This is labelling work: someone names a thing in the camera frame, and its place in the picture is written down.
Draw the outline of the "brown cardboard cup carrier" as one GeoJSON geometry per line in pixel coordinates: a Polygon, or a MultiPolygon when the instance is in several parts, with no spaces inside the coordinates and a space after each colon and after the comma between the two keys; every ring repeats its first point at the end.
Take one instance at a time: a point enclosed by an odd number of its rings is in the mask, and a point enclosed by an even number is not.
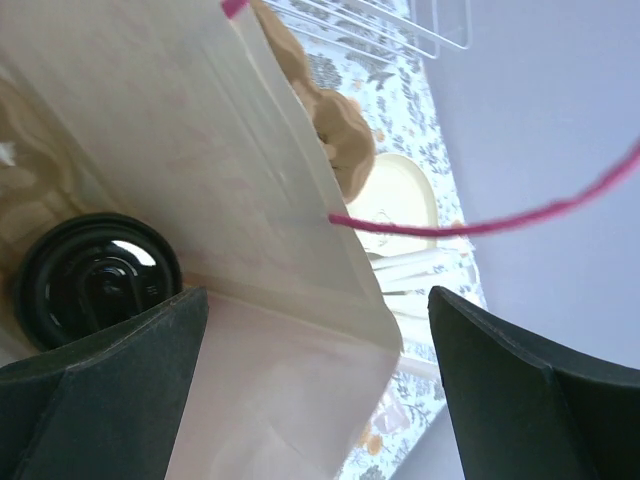
{"type": "Polygon", "coordinates": [[[1,282],[49,229],[89,213],[68,145],[7,80],[1,82],[1,282]]]}

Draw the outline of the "pink paper gift bag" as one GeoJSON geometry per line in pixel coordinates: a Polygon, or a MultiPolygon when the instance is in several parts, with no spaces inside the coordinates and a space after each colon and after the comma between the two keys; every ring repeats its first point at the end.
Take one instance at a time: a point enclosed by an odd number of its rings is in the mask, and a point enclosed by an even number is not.
{"type": "MultiPolygon", "coordinates": [[[[68,145],[83,215],[147,224],[181,292],[206,291],[162,479],[336,478],[403,355],[356,233],[443,235],[347,214],[251,2],[1,5],[1,82],[68,145]]],[[[6,335],[20,263],[1,282],[6,335]]],[[[1,343],[9,364],[51,351],[22,333],[1,343]]]]}

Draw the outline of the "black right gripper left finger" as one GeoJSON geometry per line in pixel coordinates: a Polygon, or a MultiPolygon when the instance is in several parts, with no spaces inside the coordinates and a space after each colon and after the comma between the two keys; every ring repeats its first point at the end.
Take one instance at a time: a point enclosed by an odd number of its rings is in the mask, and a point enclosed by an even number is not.
{"type": "Polygon", "coordinates": [[[208,310],[191,288],[2,367],[2,478],[164,478],[208,310]]]}

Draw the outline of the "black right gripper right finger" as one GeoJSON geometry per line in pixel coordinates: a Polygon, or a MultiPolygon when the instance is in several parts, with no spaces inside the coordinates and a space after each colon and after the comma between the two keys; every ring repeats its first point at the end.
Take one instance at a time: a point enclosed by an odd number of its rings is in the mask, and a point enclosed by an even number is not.
{"type": "Polygon", "coordinates": [[[639,372],[513,325],[444,288],[429,320],[468,479],[636,479],[639,372]]]}

